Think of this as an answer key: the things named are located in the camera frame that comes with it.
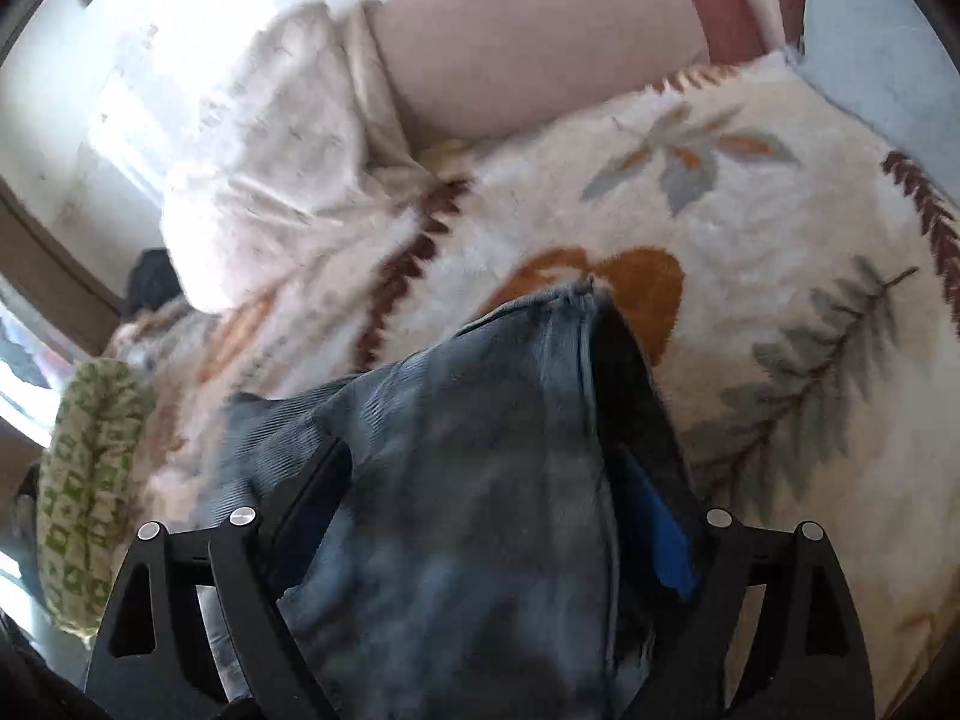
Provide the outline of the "light blue pillow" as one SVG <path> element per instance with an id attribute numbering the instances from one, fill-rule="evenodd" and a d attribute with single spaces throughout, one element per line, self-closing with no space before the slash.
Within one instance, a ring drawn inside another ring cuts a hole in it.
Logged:
<path id="1" fill-rule="evenodd" d="M 799 75 L 958 199 L 958 70 L 914 0 L 805 0 Z"/>

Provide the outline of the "black cloth bundle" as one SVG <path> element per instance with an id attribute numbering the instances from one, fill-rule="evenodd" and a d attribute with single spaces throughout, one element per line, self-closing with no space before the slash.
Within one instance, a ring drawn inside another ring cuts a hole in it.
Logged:
<path id="1" fill-rule="evenodd" d="M 166 249 L 144 250 L 128 273 L 124 317 L 156 312 L 182 294 L 178 273 Z"/>

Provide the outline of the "cream crumpled sheet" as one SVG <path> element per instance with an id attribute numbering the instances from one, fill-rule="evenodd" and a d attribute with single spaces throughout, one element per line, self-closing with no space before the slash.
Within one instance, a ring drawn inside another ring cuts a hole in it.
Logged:
<path id="1" fill-rule="evenodd" d="M 311 2 L 257 32 L 210 82 L 119 94 L 101 153 L 160 202 L 185 297 L 236 309 L 343 250 L 370 252 L 433 188 L 400 122 L 373 2 Z"/>

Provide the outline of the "cream leaf pattern blanket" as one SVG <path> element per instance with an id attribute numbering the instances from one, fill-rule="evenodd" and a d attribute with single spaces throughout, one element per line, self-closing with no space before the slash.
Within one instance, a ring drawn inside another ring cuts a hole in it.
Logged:
<path id="1" fill-rule="evenodd" d="M 957 640 L 957 210 L 781 54 L 427 164 L 352 220 L 265 213 L 195 195 L 171 236 L 182 296 L 110 342 L 155 388 L 140 514 L 192 520 L 231 395 L 299 394 L 590 281 L 651 362 L 698 493 L 827 528 L 880 717 Z"/>

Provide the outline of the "green white patterned blanket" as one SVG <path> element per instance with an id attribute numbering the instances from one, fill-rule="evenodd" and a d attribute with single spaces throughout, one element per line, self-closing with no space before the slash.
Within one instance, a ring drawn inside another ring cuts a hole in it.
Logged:
<path id="1" fill-rule="evenodd" d="M 60 631 L 96 635 L 128 544 L 132 473 L 151 395 L 122 361 L 82 362 L 68 381 L 39 463 L 36 554 Z"/>

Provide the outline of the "pink bolster pillow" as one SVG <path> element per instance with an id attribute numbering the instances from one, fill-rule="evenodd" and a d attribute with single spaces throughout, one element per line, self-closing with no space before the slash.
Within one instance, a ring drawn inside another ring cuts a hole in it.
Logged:
<path id="1" fill-rule="evenodd" d="M 370 25 L 418 149 L 507 137 L 765 52 L 747 0 L 387 0 Z"/>

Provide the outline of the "wooden window frame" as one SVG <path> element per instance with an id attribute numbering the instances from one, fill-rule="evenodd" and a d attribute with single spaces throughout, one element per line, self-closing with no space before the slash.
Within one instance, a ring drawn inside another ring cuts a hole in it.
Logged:
<path id="1" fill-rule="evenodd" d="M 121 325 L 121 300 L 2 182 L 2 275 L 76 348 L 99 356 Z"/>

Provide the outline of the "grey denim pants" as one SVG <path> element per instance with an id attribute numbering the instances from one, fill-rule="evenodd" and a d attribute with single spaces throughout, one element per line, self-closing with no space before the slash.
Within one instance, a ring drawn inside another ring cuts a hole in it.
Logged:
<path id="1" fill-rule="evenodd" d="M 343 718 L 615 718 L 697 588 L 698 504 L 638 342 L 589 283 L 403 361 L 229 403 L 215 525 L 324 436 L 352 486 L 280 610 Z"/>

